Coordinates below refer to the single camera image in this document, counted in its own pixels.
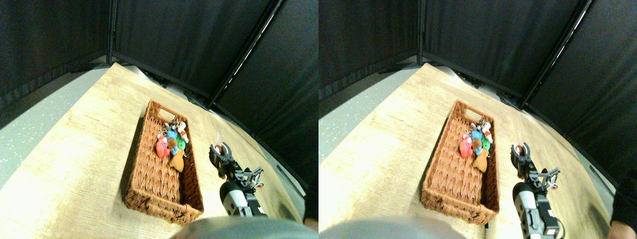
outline speckled floor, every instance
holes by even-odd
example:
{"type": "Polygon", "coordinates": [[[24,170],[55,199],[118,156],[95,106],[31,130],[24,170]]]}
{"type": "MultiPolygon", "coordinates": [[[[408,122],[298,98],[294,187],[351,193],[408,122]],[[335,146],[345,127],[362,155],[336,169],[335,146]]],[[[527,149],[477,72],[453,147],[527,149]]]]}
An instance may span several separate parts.
{"type": "MultiPolygon", "coordinates": [[[[444,71],[452,77],[458,77],[453,70],[446,66],[437,66],[436,68],[444,71]]],[[[331,99],[328,99],[327,105],[332,106],[334,109],[327,112],[325,116],[318,120],[318,163],[321,164],[323,160],[338,146],[345,137],[354,130],[354,128],[363,120],[369,113],[371,113],[387,96],[392,94],[401,84],[403,84],[409,77],[416,73],[417,69],[407,69],[394,73],[378,74],[375,73],[368,76],[352,86],[337,93],[331,99]]],[[[478,88],[479,91],[489,95],[497,100],[500,97],[497,96],[497,90],[489,85],[481,85],[478,88]]],[[[539,117],[533,114],[536,119],[542,121],[539,117]]],[[[615,188],[608,182],[608,180],[599,174],[601,177],[597,177],[593,171],[589,168],[591,165],[588,159],[582,156],[577,149],[575,149],[580,161],[582,162],[586,172],[589,174],[595,188],[604,202],[609,214],[612,213],[613,197],[615,194],[615,188]]]]}
{"type": "MultiPolygon", "coordinates": [[[[126,66],[126,68],[146,78],[136,66],[126,66]]],[[[107,70],[108,68],[65,74],[14,105],[3,109],[0,121],[7,123],[7,125],[0,129],[0,145],[7,146],[0,150],[0,188],[9,180],[13,172],[17,170],[44,135],[107,70]]],[[[183,93],[183,87],[169,84],[166,89],[187,99],[183,93]]],[[[292,202],[303,216],[305,211],[304,192],[299,183],[285,168],[277,167],[278,161],[267,150],[262,147],[261,150],[272,164],[281,183],[292,198],[292,202]]]]}

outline wooden table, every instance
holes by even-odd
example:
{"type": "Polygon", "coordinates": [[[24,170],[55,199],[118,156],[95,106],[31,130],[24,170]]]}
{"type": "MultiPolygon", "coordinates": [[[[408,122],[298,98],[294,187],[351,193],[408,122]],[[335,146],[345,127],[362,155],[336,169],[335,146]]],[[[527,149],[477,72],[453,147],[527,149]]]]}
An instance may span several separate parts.
{"type": "Polygon", "coordinates": [[[538,168],[559,167],[548,198],[567,238],[605,238],[610,216],[573,147],[555,130],[426,64],[371,112],[319,166],[319,231],[374,216],[415,215],[449,223],[467,238],[522,238],[513,205],[520,136],[538,168]],[[494,117],[500,212],[489,229],[425,209],[427,163],[456,99],[494,117]]]}
{"type": "Polygon", "coordinates": [[[300,221],[292,200],[254,139],[221,117],[115,64],[62,117],[0,191],[0,238],[168,238],[182,226],[126,208],[123,192],[148,101],[188,117],[204,201],[199,218],[227,216],[225,180],[208,159],[224,141],[242,167],[262,166],[256,196],[274,218],[300,221]]]}

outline black curtain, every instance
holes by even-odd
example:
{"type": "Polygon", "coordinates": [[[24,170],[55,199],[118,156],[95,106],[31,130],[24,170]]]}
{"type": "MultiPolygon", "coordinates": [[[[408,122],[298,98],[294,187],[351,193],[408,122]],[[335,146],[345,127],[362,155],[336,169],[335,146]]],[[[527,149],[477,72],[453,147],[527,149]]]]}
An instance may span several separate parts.
{"type": "Polygon", "coordinates": [[[418,52],[418,0],[319,1],[325,99],[418,52]]]}
{"type": "Polygon", "coordinates": [[[119,0],[113,56],[209,97],[268,4],[119,0]]]}
{"type": "Polygon", "coordinates": [[[284,1],[215,105],[302,184],[318,177],[318,1],[284,1]]]}
{"type": "Polygon", "coordinates": [[[425,1],[424,56],[521,98],[578,0],[425,1]]]}
{"type": "Polygon", "coordinates": [[[634,1],[594,1],[531,100],[611,182],[637,168],[635,13],[634,1]]]}
{"type": "Polygon", "coordinates": [[[108,0],[0,1],[0,108],[106,53],[108,0]]]}

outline basket handle hole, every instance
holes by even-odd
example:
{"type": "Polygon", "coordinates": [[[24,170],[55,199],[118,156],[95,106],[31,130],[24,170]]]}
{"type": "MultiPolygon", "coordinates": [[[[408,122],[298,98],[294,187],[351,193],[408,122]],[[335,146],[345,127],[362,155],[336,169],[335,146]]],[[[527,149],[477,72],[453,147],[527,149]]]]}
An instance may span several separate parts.
{"type": "Polygon", "coordinates": [[[478,113],[474,112],[473,110],[467,109],[466,112],[464,112],[465,115],[467,115],[467,117],[469,119],[475,120],[476,122],[480,121],[480,119],[482,119],[482,115],[479,115],[478,113]]]}
{"type": "Polygon", "coordinates": [[[164,118],[165,120],[167,120],[168,122],[172,122],[175,121],[175,115],[173,115],[170,112],[165,111],[164,109],[160,108],[159,109],[159,113],[158,115],[162,118],[164,118]]]}

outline brown plush toy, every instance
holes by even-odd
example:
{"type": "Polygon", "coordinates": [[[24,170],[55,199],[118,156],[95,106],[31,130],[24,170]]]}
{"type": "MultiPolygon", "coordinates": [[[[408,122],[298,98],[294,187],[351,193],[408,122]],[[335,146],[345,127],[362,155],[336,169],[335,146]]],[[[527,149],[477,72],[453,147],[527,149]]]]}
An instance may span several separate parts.
{"type": "Polygon", "coordinates": [[[175,146],[177,146],[177,140],[170,138],[170,140],[168,140],[168,149],[173,149],[175,146]]]}
{"type": "Polygon", "coordinates": [[[482,173],[487,171],[487,151],[482,150],[480,155],[476,157],[473,161],[473,166],[478,168],[478,170],[482,171],[482,173]]]}
{"type": "Polygon", "coordinates": [[[476,150],[476,149],[478,149],[478,147],[481,147],[481,146],[482,146],[482,141],[480,141],[479,138],[475,138],[471,142],[471,148],[473,148],[473,150],[476,150]]]}
{"type": "Polygon", "coordinates": [[[175,168],[180,173],[183,170],[183,150],[178,149],[177,153],[173,155],[173,158],[170,159],[170,163],[168,163],[171,167],[175,168]]]}

